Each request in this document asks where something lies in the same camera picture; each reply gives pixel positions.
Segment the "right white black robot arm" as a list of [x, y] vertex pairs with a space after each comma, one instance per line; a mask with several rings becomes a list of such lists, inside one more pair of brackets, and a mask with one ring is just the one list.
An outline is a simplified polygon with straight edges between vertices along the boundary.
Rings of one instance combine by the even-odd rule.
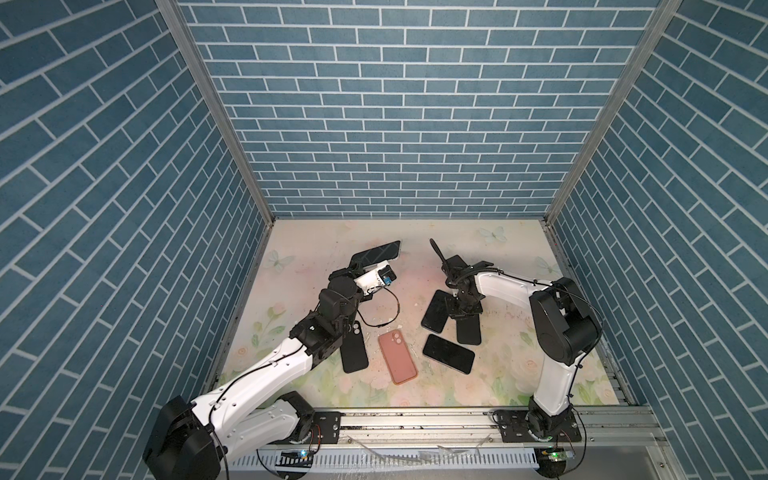
[[577, 369], [602, 336], [602, 327], [578, 285], [566, 277], [550, 283], [524, 279], [487, 261], [469, 265], [458, 255], [443, 258], [441, 270], [446, 275], [446, 286], [455, 291], [446, 307], [448, 316], [456, 322], [461, 344], [481, 343], [480, 314], [482, 300], [487, 297], [530, 310], [545, 359], [528, 404], [528, 430], [539, 441], [558, 435], [571, 417], [571, 390]]

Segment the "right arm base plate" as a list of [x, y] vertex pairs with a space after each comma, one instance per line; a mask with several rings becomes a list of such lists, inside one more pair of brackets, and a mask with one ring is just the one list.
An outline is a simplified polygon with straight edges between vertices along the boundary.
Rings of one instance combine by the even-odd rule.
[[489, 416], [504, 443], [546, 443], [555, 440], [577, 442], [583, 439], [572, 406], [556, 416], [548, 416], [538, 408], [498, 409], [492, 410]]

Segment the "black phone screen up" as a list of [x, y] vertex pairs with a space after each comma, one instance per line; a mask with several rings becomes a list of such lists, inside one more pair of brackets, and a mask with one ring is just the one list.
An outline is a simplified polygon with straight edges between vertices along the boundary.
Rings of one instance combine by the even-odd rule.
[[396, 240], [352, 255], [349, 268], [365, 271], [381, 262], [395, 260], [400, 253], [401, 241]]

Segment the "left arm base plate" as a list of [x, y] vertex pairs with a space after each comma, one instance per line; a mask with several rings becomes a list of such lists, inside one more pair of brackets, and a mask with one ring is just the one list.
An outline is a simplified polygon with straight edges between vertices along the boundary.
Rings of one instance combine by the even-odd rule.
[[342, 414], [340, 411], [319, 410], [311, 417], [304, 416], [299, 420], [299, 437], [301, 443], [309, 439], [323, 447], [326, 444], [337, 444], [341, 430]]

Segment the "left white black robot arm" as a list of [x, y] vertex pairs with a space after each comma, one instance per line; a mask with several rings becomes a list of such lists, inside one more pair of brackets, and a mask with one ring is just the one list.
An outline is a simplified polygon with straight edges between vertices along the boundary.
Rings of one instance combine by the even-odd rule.
[[339, 350], [360, 303], [391, 279], [375, 269], [333, 272], [316, 307], [269, 355], [194, 400], [169, 400], [142, 455], [151, 474], [157, 479], [214, 479], [222, 466], [250, 450], [302, 439], [314, 411], [300, 395], [284, 395], [269, 408], [263, 402]]

